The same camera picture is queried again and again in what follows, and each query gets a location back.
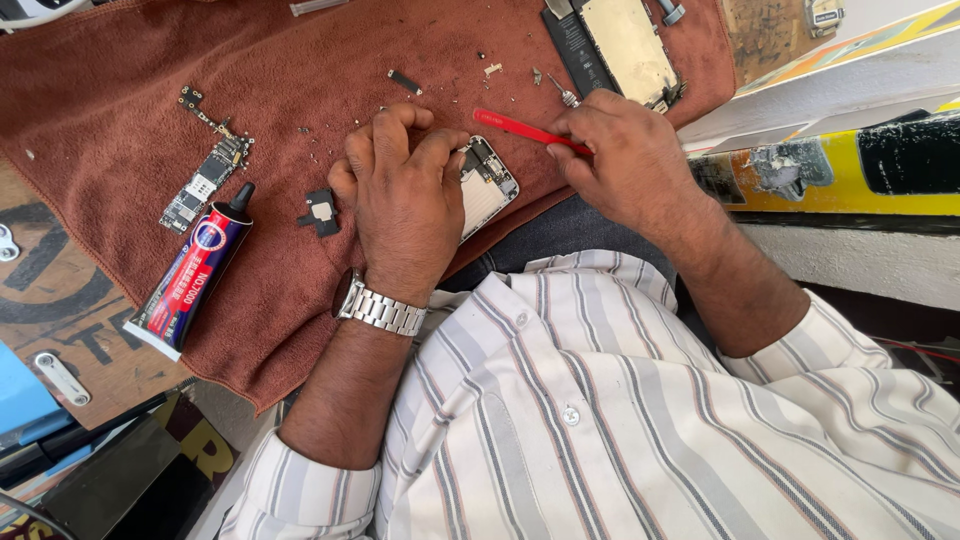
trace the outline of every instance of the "shirt button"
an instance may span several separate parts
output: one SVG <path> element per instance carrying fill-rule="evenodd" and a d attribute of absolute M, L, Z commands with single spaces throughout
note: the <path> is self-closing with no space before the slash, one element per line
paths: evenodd
<path fill-rule="evenodd" d="M 577 409 L 569 406 L 564 409 L 564 422 L 568 426 L 576 426 L 580 422 L 580 413 L 577 412 Z"/>

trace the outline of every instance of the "wooden surface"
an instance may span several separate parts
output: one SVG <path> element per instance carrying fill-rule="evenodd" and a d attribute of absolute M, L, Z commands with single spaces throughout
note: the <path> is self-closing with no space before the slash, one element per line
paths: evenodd
<path fill-rule="evenodd" d="M 812 37 L 803 0 L 723 0 L 737 87 L 787 65 L 836 34 Z"/>
<path fill-rule="evenodd" d="M 19 258 L 0 262 L 0 340 L 81 424 L 98 426 L 190 376 L 119 331 L 133 307 L 2 161 L 0 223 L 20 247 Z M 65 402 L 33 364 L 41 352 L 63 361 L 90 403 Z"/>

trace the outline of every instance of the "glue tube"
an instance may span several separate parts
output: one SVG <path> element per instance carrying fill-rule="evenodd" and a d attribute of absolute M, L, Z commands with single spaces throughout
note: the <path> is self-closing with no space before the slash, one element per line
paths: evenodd
<path fill-rule="evenodd" d="M 247 182 L 229 204 L 206 208 L 153 294 L 124 324 L 125 331 L 173 361 L 180 359 L 197 314 L 253 225 L 246 209 L 254 188 Z"/>

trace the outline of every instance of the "person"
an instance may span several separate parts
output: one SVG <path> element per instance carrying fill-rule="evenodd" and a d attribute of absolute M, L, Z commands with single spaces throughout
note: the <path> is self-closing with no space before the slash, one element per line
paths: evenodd
<path fill-rule="evenodd" d="M 434 293 L 463 228 L 468 134 L 410 153 L 407 131 L 433 124 L 391 106 L 329 173 L 365 286 L 430 303 L 418 341 L 342 323 L 220 538 L 960 538 L 960 405 L 752 245 L 661 115 L 595 90 L 551 127 L 592 163 L 547 151 L 672 262 L 720 360 L 676 316 L 664 265 L 626 253 Z"/>

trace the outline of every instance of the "red spudger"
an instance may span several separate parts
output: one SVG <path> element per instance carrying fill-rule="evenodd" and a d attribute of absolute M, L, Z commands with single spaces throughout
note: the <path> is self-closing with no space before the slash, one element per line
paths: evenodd
<path fill-rule="evenodd" d="M 538 140 L 544 144 L 550 144 L 551 142 L 559 142 L 565 144 L 575 150 L 580 154 L 586 156 L 592 156 L 593 152 L 582 144 L 577 144 L 568 138 L 563 138 L 561 136 L 556 136 L 549 134 L 544 130 L 538 130 L 533 126 L 528 126 L 523 122 L 517 122 L 513 118 L 504 116 L 503 114 L 498 114 L 496 112 L 486 110 L 486 109 L 474 109 L 473 110 L 473 119 L 481 124 L 487 124 L 494 128 L 500 128 L 501 130 L 506 130 L 512 134 L 525 136 L 527 138 L 532 138 Z"/>

